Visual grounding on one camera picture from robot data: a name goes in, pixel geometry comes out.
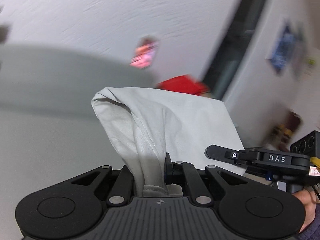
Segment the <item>right hand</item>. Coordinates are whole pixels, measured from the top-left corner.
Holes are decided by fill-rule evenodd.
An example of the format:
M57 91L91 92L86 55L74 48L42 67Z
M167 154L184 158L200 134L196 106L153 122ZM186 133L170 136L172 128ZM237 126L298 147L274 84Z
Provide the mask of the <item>right hand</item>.
M305 209L304 223L299 231L305 230L316 217L317 195L314 191L302 190L293 194L303 204Z

